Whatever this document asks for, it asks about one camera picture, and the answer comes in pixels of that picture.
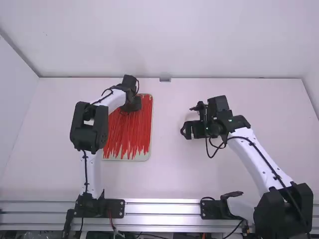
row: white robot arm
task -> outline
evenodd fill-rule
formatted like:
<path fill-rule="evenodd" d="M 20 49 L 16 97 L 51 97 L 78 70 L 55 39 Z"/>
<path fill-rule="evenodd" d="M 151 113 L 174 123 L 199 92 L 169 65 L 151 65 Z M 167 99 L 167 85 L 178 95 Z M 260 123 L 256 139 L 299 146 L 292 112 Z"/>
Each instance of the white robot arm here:
<path fill-rule="evenodd" d="M 201 200 L 205 219 L 246 219 L 255 224 L 256 233 L 266 238 L 288 238 L 312 229 L 313 193 L 306 183 L 296 184 L 274 162 L 258 142 L 243 116 L 233 116 L 225 96 L 198 102 L 190 110 L 200 120 L 186 121 L 180 133 L 186 139 L 221 136 L 223 143 L 239 156 L 251 174 L 261 197 L 257 205 L 241 200 L 243 192 L 231 192 L 220 200 Z"/>
<path fill-rule="evenodd" d="M 125 201 L 104 197 L 101 183 L 101 153 L 108 138 L 109 114 L 117 108 L 124 112 L 141 109 L 141 97 L 137 96 L 139 87 L 139 81 L 135 77 L 125 75 L 122 83 L 106 89 L 99 99 L 76 104 L 70 140 L 83 155 L 83 184 L 74 209 L 67 211 L 63 239 L 68 238 L 74 217 L 82 218 L 82 225 L 83 218 L 110 218 L 110 221 L 111 218 L 123 218 Z M 112 228 L 115 234 L 121 235 L 114 226 Z"/>
<path fill-rule="evenodd" d="M 70 139 L 83 155 L 82 196 L 88 193 L 92 199 L 98 199 L 102 195 L 101 153 L 108 137 L 108 115 L 120 107 L 125 112 L 141 108 L 141 98 L 136 95 L 136 82 L 135 77 L 125 75 L 121 84 L 106 89 L 97 100 L 76 104 Z"/>
<path fill-rule="evenodd" d="M 90 105 L 105 106 L 108 107 L 108 115 L 111 114 L 117 108 L 125 105 L 126 92 L 119 89 L 107 89 L 105 95 L 109 95 L 105 99 L 105 96 L 101 96 L 96 101 L 90 102 Z M 84 193 L 92 194 L 92 198 L 99 198 L 103 192 L 101 183 L 101 153 L 102 149 L 98 149 L 95 154 L 90 150 L 84 150 L 87 156 L 81 157 L 81 175 L 83 177 L 82 189 L 80 195 Z"/>

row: black bracket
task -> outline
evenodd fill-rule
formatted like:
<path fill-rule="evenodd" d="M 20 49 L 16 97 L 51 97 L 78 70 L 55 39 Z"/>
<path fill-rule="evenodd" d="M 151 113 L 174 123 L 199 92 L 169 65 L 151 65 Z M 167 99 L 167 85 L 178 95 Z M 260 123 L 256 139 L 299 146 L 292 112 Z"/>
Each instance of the black bracket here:
<path fill-rule="evenodd" d="M 242 219 L 232 215 L 229 211 L 227 199 L 229 197 L 238 197 L 243 192 L 235 191 L 220 196 L 220 200 L 200 200 L 200 216 L 203 220 L 211 219 Z"/>
<path fill-rule="evenodd" d="M 220 200 L 200 201 L 200 216 L 203 220 L 222 219 Z"/>
<path fill-rule="evenodd" d="M 75 202 L 75 218 L 123 218 L 125 214 L 124 199 L 105 199 L 104 191 L 98 199 L 90 193 L 80 195 Z"/>

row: table surface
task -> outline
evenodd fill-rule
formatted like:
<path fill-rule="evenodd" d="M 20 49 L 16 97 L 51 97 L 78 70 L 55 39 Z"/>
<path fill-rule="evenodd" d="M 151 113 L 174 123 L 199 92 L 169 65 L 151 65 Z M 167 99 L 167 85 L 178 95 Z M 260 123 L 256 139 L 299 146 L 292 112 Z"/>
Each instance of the table surface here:
<path fill-rule="evenodd" d="M 80 157 L 69 140 L 74 107 L 121 79 L 42 78 L 0 182 L 6 200 L 74 200 L 81 187 Z M 140 79 L 154 97 L 151 157 L 145 162 L 103 161 L 106 197 L 218 198 L 231 191 L 258 200 L 257 188 L 230 148 L 209 159 L 202 139 L 179 129 L 198 101 L 226 95 L 260 143 L 296 183 L 318 199 L 319 121 L 300 79 Z"/>

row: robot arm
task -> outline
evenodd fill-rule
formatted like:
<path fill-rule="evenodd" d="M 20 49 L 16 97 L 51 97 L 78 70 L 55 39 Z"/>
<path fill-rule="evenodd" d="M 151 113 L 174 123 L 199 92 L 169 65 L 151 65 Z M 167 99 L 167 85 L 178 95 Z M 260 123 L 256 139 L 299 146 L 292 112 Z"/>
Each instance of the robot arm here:
<path fill-rule="evenodd" d="M 216 138 L 239 156 L 258 188 L 261 199 L 250 205 L 239 197 L 242 192 L 221 196 L 220 200 L 202 201 L 203 212 L 217 212 L 220 219 L 245 218 L 255 224 L 256 233 L 265 238 L 288 238 L 312 229 L 313 193 L 306 183 L 296 184 L 260 145 L 243 116 L 233 116 L 225 96 L 198 102 L 191 108 L 200 120 L 186 121 L 181 134 L 186 139 Z"/>
<path fill-rule="evenodd" d="M 106 89 L 97 100 L 76 104 L 70 139 L 74 147 L 84 154 L 81 158 L 83 184 L 80 195 L 88 193 L 92 199 L 102 195 L 101 149 L 108 138 L 108 116 L 117 108 L 124 112 L 141 108 L 141 98 L 136 96 L 137 82 L 135 77 L 125 75 L 121 84 Z"/>

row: metal frame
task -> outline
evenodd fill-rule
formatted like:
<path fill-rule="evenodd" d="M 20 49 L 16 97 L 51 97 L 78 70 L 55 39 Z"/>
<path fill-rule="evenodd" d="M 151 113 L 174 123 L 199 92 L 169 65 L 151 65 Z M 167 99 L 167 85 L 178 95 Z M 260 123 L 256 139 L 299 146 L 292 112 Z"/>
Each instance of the metal frame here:
<path fill-rule="evenodd" d="M 196 199 L 125 199 L 125 216 L 113 219 L 116 227 L 129 232 L 229 233 L 238 220 L 202 220 Z M 0 201 L 0 230 L 63 230 L 72 201 Z M 319 204 L 314 204 L 312 234 L 319 234 Z M 71 230 L 80 229 L 75 218 Z M 85 218 L 83 231 L 112 231 L 109 219 Z"/>

